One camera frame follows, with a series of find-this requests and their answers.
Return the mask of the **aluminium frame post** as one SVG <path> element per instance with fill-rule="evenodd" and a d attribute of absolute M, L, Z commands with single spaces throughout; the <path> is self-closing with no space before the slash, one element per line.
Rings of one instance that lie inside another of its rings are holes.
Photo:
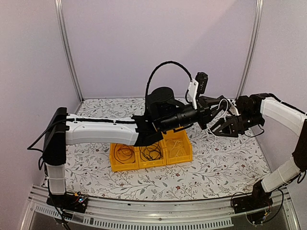
<path fill-rule="evenodd" d="M 73 83 L 78 100 L 80 102 L 83 102 L 84 97 L 83 97 L 81 86 L 78 80 L 77 72 L 75 69 L 75 65 L 73 62 L 73 57 L 72 57 L 72 53 L 70 49 L 68 33 L 66 29 L 66 24 L 65 24 L 63 4 L 61 0 L 55 0 L 54 2 L 55 2 L 55 9 L 56 9 L 57 19 L 58 19 L 58 24 L 59 24 L 60 36 L 62 39 L 63 49 L 64 49 L 65 57 L 67 60 L 69 72 L 71 75 L 72 83 Z"/>
<path fill-rule="evenodd" d="M 243 95 L 245 85 L 248 80 L 248 74 L 250 71 L 253 55 L 255 52 L 256 44 L 257 44 L 257 39 L 259 35 L 259 30 L 260 30 L 260 24 L 261 24 L 261 18 L 262 18 L 262 11 L 263 11 L 263 0 L 257 0 L 256 1 L 256 8 L 255 8 L 255 15 L 254 15 L 254 21 L 253 21 L 253 26 L 252 26 L 252 32 L 251 32 L 251 38 L 249 42 L 249 47 L 248 47 L 248 53 L 246 57 L 246 61 L 244 64 L 243 68 L 243 73 L 242 77 L 240 80 L 239 88 L 236 94 L 236 99 L 238 99 L 240 96 Z"/>

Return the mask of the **floral patterned table mat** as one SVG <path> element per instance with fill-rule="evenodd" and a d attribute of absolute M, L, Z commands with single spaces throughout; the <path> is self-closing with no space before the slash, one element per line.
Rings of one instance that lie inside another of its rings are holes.
<path fill-rule="evenodd" d="M 66 189 L 90 196 L 127 200 L 195 200 L 249 193 L 270 173 L 252 132 L 237 138 L 215 137 L 198 125 L 185 130 L 191 162 L 113 172 L 108 143 L 66 147 Z"/>

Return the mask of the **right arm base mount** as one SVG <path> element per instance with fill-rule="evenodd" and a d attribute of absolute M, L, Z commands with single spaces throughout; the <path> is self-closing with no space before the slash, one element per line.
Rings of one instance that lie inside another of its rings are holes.
<path fill-rule="evenodd" d="M 244 194 L 243 196 L 232 196 L 230 205 L 234 209 L 236 214 L 248 212 L 264 207 L 268 207 L 273 204 L 272 193 L 264 193 L 260 197 L 254 197 L 253 195 Z"/>

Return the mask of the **left yellow plastic bin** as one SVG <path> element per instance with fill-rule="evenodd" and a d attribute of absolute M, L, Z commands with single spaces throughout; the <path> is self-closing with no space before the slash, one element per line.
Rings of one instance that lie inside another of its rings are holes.
<path fill-rule="evenodd" d="M 113 172 L 139 169 L 138 160 L 133 146 L 111 143 L 109 158 Z"/>

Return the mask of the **middle yellow plastic bin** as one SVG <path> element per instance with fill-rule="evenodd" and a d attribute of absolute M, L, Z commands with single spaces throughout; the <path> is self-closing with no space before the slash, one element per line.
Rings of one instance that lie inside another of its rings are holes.
<path fill-rule="evenodd" d="M 134 149 L 140 169 L 166 165 L 167 149 L 163 140 L 150 146 L 135 147 Z"/>

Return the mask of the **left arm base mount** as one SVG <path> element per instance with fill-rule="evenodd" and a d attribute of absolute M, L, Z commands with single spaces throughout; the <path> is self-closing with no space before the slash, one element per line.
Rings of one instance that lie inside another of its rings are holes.
<path fill-rule="evenodd" d="M 87 194 L 77 192 L 75 194 L 53 195 L 49 194 L 47 204 L 60 209 L 69 210 L 78 213 L 85 213 L 88 205 Z"/>

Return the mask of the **yellow plastic bin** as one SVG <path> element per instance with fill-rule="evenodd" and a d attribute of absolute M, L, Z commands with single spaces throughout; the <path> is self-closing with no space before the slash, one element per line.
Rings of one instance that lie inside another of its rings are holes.
<path fill-rule="evenodd" d="M 113 172 L 139 169 L 138 160 L 133 146 L 111 143 L 109 158 Z"/>
<path fill-rule="evenodd" d="M 167 149 L 163 140 L 150 146 L 135 147 L 134 149 L 140 169 L 166 165 Z"/>
<path fill-rule="evenodd" d="M 179 132 L 167 131 L 164 135 L 164 141 L 167 148 L 167 165 L 186 163 L 193 160 L 192 144 L 185 130 Z"/>

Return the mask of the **left aluminium frame post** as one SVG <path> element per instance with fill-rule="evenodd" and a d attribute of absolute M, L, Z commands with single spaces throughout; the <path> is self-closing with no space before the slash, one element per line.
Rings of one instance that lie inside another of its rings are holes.
<path fill-rule="evenodd" d="M 55 9 L 56 9 L 57 19 L 58 19 L 58 24 L 59 24 L 60 36 L 62 39 L 63 49 L 64 49 L 65 57 L 67 60 L 69 72 L 71 75 L 72 83 L 73 83 L 78 100 L 80 102 L 83 102 L 84 97 L 83 97 L 81 86 L 78 80 L 77 72 L 75 69 L 75 65 L 73 62 L 73 57 L 72 57 L 72 53 L 70 49 L 68 33 L 66 29 L 66 24 L 65 24 L 63 4 L 61 0 L 55 0 L 54 2 L 55 2 Z"/>

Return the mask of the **right aluminium frame post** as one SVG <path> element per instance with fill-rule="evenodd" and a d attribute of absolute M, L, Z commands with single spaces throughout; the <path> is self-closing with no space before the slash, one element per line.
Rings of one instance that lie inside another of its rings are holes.
<path fill-rule="evenodd" d="M 251 32 L 251 38 L 249 42 L 249 47 L 248 47 L 248 53 L 246 57 L 246 61 L 244 64 L 243 68 L 243 73 L 242 77 L 240 80 L 239 88 L 236 94 L 236 99 L 238 99 L 240 96 L 243 95 L 245 85 L 248 80 L 248 74 L 250 71 L 253 55 L 255 52 L 256 44 L 257 44 L 257 39 L 259 35 L 259 30 L 260 30 L 260 24 L 261 24 L 261 18 L 262 18 L 262 11 L 263 11 L 263 0 L 257 0 L 256 1 L 256 8 L 255 8 L 255 15 L 254 15 L 254 21 L 253 21 L 253 26 L 252 26 L 252 32 Z"/>

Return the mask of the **right yellow plastic bin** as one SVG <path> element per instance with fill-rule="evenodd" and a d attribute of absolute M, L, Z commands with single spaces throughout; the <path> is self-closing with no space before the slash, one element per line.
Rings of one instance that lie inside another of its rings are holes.
<path fill-rule="evenodd" d="M 193 160 L 192 144 L 185 130 L 179 132 L 167 131 L 164 135 L 164 141 L 167 148 L 167 165 L 186 163 Z"/>

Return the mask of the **front aluminium rail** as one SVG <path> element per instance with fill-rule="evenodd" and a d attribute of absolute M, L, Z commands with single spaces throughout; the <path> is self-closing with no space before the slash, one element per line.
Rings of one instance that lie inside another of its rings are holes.
<path fill-rule="evenodd" d="M 272 193 L 273 205 L 236 213 L 236 192 L 222 198 L 137 201 L 90 197 L 84 213 L 59 211 L 47 204 L 48 191 L 34 185 L 22 218 L 23 230 L 304 230 L 290 193 Z"/>

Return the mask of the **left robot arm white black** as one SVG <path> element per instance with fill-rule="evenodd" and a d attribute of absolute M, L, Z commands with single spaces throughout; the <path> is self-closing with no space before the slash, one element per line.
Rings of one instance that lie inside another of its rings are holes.
<path fill-rule="evenodd" d="M 34 150 L 34 145 L 45 138 L 41 152 L 53 201 L 61 208 L 71 204 L 65 185 L 66 145 L 116 143 L 150 146 L 162 140 L 163 134 L 169 130 L 179 132 L 194 123 L 205 129 L 221 110 L 230 108 L 230 102 L 223 96 L 205 97 L 197 90 L 191 90 L 191 93 L 189 102 L 183 104 L 175 99 L 171 88 L 159 87 L 145 96 L 143 115 L 120 119 L 81 117 L 68 114 L 65 107 L 58 108 L 47 128 L 28 147 L 28 150 Z"/>

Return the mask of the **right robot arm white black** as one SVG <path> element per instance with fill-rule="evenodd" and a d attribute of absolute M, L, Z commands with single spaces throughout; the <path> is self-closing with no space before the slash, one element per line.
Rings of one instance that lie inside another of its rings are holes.
<path fill-rule="evenodd" d="M 307 114 L 272 93 L 240 96 L 231 111 L 233 115 L 220 118 L 212 126 L 216 136 L 238 137 L 255 126 L 269 128 L 260 143 L 264 150 L 275 151 L 268 157 L 273 172 L 253 185 L 248 199 L 248 205 L 258 209 L 267 194 L 307 170 Z"/>

